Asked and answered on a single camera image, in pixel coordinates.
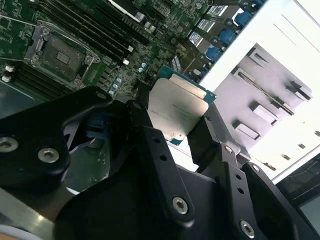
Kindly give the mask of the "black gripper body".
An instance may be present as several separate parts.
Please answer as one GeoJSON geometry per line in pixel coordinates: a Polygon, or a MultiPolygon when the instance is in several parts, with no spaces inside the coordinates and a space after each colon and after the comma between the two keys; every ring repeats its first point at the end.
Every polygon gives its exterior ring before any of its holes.
{"type": "Polygon", "coordinates": [[[134,150],[119,171],[72,198],[58,240],[233,238],[220,181],[178,167],[167,147],[134,150]]]}

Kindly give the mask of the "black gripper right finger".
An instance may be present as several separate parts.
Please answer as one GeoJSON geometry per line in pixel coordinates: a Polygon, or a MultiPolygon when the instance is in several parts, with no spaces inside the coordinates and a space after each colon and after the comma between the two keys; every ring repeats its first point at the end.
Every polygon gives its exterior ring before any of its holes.
{"type": "Polygon", "coordinates": [[[197,173],[223,195],[225,229],[237,240],[313,240],[315,230],[255,163],[238,163],[233,140],[215,104],[187,135],[197,173]]]}

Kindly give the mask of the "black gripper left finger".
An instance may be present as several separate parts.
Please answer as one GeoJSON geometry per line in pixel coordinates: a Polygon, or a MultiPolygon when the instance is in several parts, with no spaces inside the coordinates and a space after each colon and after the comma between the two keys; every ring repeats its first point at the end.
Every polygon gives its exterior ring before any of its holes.
{"type": "Polygon", "coordinates": [[[29,193],[56,190],[71,152],[95,138],[111,144],[107,178],[139,148],[168,148],[143,105],[113,101],[97,87],[87,87],[0,121],[1,187],[29,193]]]}

